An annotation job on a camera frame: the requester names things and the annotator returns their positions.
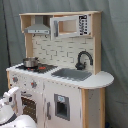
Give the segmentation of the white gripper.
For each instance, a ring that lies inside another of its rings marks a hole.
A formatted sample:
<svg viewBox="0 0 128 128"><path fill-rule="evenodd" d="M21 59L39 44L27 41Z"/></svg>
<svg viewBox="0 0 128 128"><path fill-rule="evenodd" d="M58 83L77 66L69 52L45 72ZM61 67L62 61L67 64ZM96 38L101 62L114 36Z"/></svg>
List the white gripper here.
<svg viewBox="0 0 128 128"><path fill-rule="evenodd" d="M13 87L8 92L5 92L4 97L7 99L16 115L23 114L21 91L18 87Z"/></svg>

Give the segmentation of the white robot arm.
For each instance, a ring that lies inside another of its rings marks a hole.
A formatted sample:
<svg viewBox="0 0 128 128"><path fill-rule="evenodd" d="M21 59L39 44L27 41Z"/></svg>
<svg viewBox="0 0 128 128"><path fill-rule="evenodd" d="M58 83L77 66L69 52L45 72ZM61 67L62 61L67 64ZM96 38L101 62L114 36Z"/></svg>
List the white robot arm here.
<svg viewBox="0 0 128 128"><path fill-rule="evenodd" d="M23 114L18 87L11 88L0 98L0 128L37 128L35 121Z"/></svg>

